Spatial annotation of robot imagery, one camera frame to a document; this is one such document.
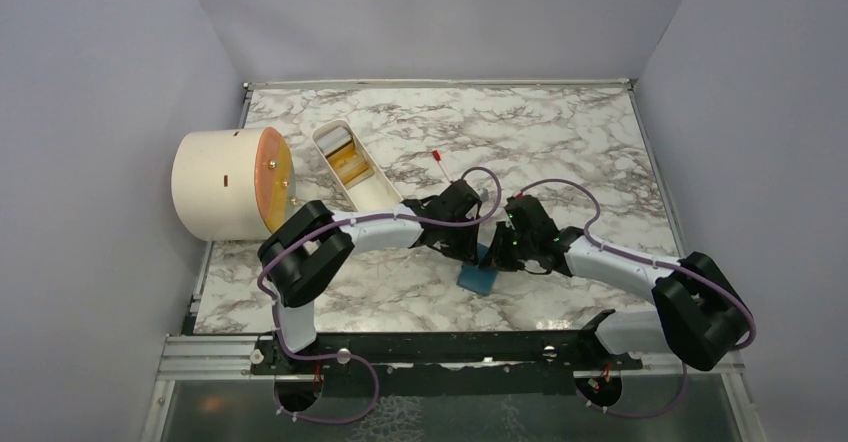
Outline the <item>blue leather card holder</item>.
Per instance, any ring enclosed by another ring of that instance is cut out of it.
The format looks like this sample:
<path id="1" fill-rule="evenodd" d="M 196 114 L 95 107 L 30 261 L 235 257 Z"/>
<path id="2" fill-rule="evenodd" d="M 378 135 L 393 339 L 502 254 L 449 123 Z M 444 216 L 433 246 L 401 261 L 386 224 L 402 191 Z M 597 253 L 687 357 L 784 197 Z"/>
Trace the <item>blue leather card holder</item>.
<path id="1" fill-rule="evenodd" d="M 499 271 L 491 267 L 479 267 L 463 262 L 456 285 L 476 295 L 486 297 L 492 293 Z"/>

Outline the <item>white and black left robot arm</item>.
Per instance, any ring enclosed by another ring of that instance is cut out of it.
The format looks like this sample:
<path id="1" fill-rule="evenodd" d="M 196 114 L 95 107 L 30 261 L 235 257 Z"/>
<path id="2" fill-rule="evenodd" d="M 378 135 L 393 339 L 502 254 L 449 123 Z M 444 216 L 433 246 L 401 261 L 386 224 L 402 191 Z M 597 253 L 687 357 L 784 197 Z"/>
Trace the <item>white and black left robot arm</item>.
<path id="1" fill-rule="evenodd" d="M 334 212 L 318 200 L 306 203 L 257 252 L 262 265 L 257 284 L 274 303 L 279 363 L 294 373 L 313 363 L 315 301 L 351 256 L 428 247 L 473 262 L 481 206 L 464 180 L 384 211 Z"/>

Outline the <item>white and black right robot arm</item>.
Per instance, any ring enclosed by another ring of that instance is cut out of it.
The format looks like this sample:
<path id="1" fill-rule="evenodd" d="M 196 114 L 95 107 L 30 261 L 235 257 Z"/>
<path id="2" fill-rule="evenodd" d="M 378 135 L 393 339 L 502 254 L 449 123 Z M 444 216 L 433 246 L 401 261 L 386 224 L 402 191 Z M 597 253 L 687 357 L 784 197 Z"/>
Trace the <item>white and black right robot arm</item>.
<path id="1" fill-rule="evenodd" d="M 511 197 L 481 266 L 520 272 L 536 263 L 558 273 L 609 285 L 651 304 L 639 312 L 598 316 L 577 342 L 579 360 L 600 369 L 616 355 L 668 353 L 709 371 L 754 335 L 753 316 L 717 264 L 693 252 L 682 259 L 633 252 L 594 237 L 588 227 L 560 229 L 541 202 Z"/>

